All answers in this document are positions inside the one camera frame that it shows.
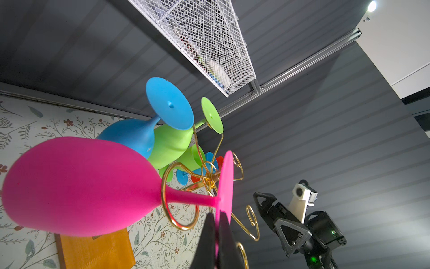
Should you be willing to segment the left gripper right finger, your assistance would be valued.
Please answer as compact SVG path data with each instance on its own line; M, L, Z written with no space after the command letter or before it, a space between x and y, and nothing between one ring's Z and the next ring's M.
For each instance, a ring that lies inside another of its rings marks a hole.
M239 254L233 233L225 212L220 212L218 226L218 268L244 269L244 261Z

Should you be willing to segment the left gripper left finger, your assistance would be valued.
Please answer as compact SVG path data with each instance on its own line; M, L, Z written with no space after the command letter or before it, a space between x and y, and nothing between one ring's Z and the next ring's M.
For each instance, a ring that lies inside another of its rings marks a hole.
M216 225L208 213L190 269L214 269L216 264Z

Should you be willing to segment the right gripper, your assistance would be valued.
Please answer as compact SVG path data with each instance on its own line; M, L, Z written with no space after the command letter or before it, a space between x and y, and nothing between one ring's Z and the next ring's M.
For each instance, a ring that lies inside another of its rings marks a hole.
M310 253L314 248L312 232L305 225L307 205L293 202L285 207L270 193L255 192L253 199L259 215L281 242L284 254Z

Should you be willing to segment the red wine glass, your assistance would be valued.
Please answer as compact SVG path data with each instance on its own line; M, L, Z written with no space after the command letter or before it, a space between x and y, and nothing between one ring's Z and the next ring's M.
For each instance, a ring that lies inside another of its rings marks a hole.
M206 161L212 161L214 154L212 152L208 152L205 154L206 157ZM205 168L203 168L203 172L206 175L207 171L212 171L212 173L217 172L218 170L220 170L222 168L222 164L224 162L224 157L222 156L218 156L215 158L213 164L215 167L211 166L209 163L205 163L205 166L207 167L208 170L206 170ZM200 169L196 169L193 171L195 174L201 175L201 170ZM193 183L197 183L198 181L200 181L200 178L191 176L191 181Z

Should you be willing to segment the pink wine glass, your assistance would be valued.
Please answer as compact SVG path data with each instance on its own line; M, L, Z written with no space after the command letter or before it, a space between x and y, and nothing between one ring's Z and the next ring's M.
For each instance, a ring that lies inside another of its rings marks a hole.
M3 206L15 223L90 237L122 230L170 203L207 206L231 216L234 157L228 151L215 197L166 185L151 163L116 142L59 137L19 157L3 183Z

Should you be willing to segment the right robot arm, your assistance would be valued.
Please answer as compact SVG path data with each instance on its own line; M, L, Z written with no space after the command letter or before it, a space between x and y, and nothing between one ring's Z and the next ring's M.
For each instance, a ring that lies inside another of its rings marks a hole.
M333 251L347 240L325 211L315 211L300 222L269 193L255 192L253 199L269 229L281 241L287 257L301 253L309 269L337 269Z

